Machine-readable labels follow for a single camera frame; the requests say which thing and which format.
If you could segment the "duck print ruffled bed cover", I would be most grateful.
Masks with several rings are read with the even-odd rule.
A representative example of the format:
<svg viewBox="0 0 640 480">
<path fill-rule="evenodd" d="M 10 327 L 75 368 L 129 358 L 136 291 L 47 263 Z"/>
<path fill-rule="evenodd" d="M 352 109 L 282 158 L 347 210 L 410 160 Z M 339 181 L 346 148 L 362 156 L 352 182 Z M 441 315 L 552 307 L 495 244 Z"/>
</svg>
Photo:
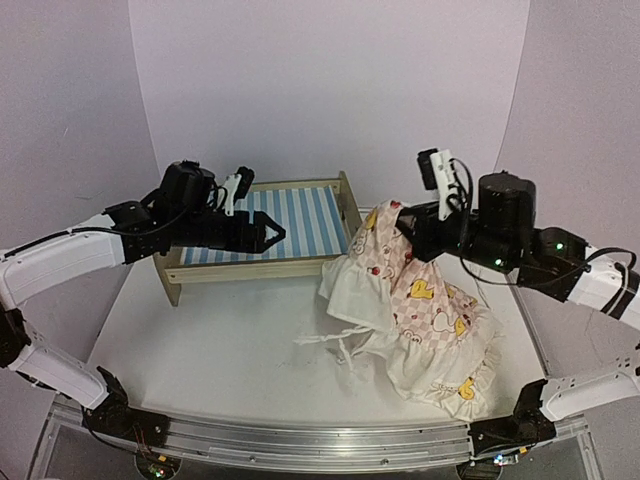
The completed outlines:
<svg viewBox="0 0 640 480">
<path fill-rule="evenodd" d="M 387 200 L 363 220 L 346 254 L 322 266 L 319 296 L 338 333 L 302 336 L 330 343 L 348 366 L 380 357 L 397 394 L 466 422 L 495 405 L 502 325 L 477 298 L 418 259 L 396 222 L 404 205 Z"/>
</svg>

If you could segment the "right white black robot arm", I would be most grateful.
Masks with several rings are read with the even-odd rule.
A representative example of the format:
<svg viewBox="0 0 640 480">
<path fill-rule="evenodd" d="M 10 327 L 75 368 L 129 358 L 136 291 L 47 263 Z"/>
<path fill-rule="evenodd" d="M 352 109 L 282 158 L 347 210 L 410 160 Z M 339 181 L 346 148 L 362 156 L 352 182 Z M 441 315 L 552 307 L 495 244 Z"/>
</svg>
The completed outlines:
<svg viewBox="0 0 640 480">
<path fill-rule="evenodd" d="M 478 207 L 455 186 L 440 216 L 434 202 L 401 210 L 397 226 L 414 257 L 430 261 L 447 253 L 502 274 L 515 272 L 514 287 L 558 302 L 588 307 L 623 324 L 639 326 L 637 257 L 614 260 L 620 247 L 597 249 L 558 227 L 535 227 L 533 182 L 506 171 L 484 175 Z M 621 355 L 592 372 L 545 378 L 525 385 L 511 414 L 470 424 L 475 460 L 515 454 L 550 441 L 557 422 L 586 410 L 639 394 L 639 352 Z"/>
</svg>

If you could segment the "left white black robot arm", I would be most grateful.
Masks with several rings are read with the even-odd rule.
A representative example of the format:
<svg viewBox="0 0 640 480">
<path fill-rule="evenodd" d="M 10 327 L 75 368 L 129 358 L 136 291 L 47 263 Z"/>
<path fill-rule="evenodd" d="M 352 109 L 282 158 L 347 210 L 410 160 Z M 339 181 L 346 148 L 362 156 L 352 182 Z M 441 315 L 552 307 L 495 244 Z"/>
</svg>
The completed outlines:
<svg viewBox="0 0 640 480">
<path fill-rule="evenodd" d="M 226 214 L 185 207 L 168 217 L 125 202 L 80 225 L 4 251 L 1 365 L 79 403 L 88 430 L 161 447 L 168 416 L 132 407 L 114 374 L 51 345 L 25 320 L 20 304 L 74 278 L 165 255 L 175 246 L 261 254 L 285 236 L 285 229 L 262 211 Z"/>
</svg>

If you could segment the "wooden pet bed frame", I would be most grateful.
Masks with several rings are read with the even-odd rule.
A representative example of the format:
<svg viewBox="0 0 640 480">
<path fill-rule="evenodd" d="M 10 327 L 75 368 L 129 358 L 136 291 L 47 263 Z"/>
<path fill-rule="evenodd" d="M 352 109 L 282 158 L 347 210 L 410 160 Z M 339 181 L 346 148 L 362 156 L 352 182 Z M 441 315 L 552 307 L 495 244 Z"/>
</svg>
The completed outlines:
<svg viewBox="0 0 640 480">
<path fill-rule="evenodd" d="M 258 183 L 250 193 L 269 189 L 330 186 L 334 189 L 344 230 L 349 244 L 361 223 L 360 211 L 345 172 L 336 178 Z M 179 304 L 182 287 L 193 283 L 214 283 L 270 278 L 317 275 L 324 262 L 340 255 L 292 260 L 267 260 L 247 263 L 206 264 L 182 266 L 180 258 L 188 247 L 174 247 L 166 255 L 156 254 L 153 262 L 170 304 Z"/>
</svg>

